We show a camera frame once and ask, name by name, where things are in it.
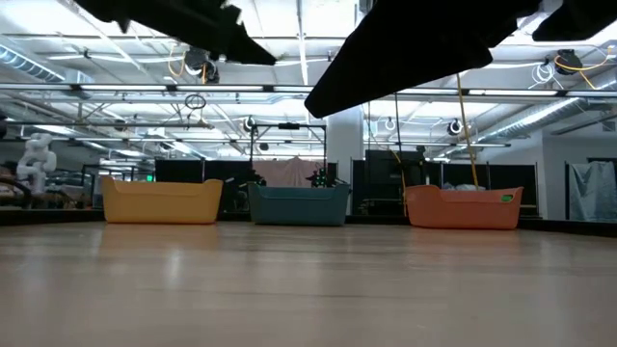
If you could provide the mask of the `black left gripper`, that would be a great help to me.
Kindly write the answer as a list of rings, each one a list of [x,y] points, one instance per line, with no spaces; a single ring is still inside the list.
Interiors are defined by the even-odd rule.
[[[254,41],[240,22],[241,10],[223,0],[74,0],[103,22],[126,33],[132,22],[224,56],[242,65],[273,66],[277,59]]]

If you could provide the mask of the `black curved tube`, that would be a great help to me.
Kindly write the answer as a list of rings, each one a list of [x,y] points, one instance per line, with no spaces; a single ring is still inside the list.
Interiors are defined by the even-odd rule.
[[[0,209],[35,209],[41,207],[38,196],[12,177],[0,175]]]

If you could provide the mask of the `black metal stand frame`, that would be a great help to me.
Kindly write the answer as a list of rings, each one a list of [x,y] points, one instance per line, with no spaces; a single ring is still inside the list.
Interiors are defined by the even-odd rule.
[[[311,138],[265,139],[264,136],[273,128],[298,132],[306,130]],[[300,124],[297,122],[280,122],[276,124],[255,123],[250,133],[249,162],[255,174],[255,181],[266,185],[266,181],[253,169],[254,161],[288,160],[299,157],[303,160],[316,161],[322,168],[308,179],[311,188],[325,188],[331,186],[328,178],[327,160],[327,126],[314,124]]]

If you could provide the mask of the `grey tarp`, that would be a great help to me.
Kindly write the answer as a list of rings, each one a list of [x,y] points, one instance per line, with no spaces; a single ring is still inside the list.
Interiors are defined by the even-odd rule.
[[[570,219],[581,222],[617,223],[617,174],[611,162],[571,164]]]

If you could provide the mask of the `teal plastic bin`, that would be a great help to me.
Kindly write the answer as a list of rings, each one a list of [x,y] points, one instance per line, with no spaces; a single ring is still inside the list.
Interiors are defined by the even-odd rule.
[[[332,188],[248,185],[251,219],[258,225],[340,227],[350,186]]]

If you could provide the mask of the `beige cloth backdrop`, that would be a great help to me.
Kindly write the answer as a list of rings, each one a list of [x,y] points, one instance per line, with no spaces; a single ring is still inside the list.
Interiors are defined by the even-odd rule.
[[[276,188],[310,188],[309,177],[321,168],[321,163],[299,157],[253,162],[253,169],[266,181],[266,185]]]

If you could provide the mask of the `black partition screen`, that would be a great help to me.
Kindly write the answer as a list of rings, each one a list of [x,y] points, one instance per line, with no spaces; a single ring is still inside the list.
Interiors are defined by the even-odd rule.
[[[352,170],[351,213],[366,216],[401,216],[402,189],[421,184],[454,189],[471,185],[477,176],[478,185],[486,190],[521,187],[521,214],[540,216],[535,165],[480,164],[473,172],[469,164],[425,163],[412,165],[402,176],[394,160],[378,165],[355,161]]]
[[[254,180],[248,161],[162,160],[155,161],[155,179],[160,182],[203,183],[208,179],[224,182],[220,213],[248,213],[247,183]]]

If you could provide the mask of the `white robot figure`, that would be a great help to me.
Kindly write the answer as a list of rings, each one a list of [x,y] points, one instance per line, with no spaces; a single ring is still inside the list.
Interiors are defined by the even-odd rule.
[[[53,137],[48,133],[34,133],[25,142],[25,150],[16,167],[16,177],[29,182],[33,194],[44,192],[45,180],[57,168],[57,155],[50,149]]]

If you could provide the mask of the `white building column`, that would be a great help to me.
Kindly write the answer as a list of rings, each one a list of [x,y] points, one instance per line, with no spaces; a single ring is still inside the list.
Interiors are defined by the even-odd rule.
[[[337,177],[352,183],[353,161],[362,159],[363,109],[355,106],[326,117],[327,160],[337,163]]]

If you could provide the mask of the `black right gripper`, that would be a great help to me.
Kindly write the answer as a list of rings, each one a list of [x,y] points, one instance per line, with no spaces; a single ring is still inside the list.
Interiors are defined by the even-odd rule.
[[[588,40],[617,20],[617,0],[562,0],[532,34],[534,41]]]

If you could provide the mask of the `orange plastic bin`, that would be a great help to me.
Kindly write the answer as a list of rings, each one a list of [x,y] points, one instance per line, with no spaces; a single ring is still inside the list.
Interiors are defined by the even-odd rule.
[[[500,190],[443,190],[434,185],[407,187],[408,218],[414,227],[515,229],[523,187]]]

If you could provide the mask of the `yellow plastic bin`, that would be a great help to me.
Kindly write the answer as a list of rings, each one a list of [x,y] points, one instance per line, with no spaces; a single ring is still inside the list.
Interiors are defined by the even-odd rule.
[[[104,216],[114,224],[210,225],[217,220],[224,182],[101,182]]]

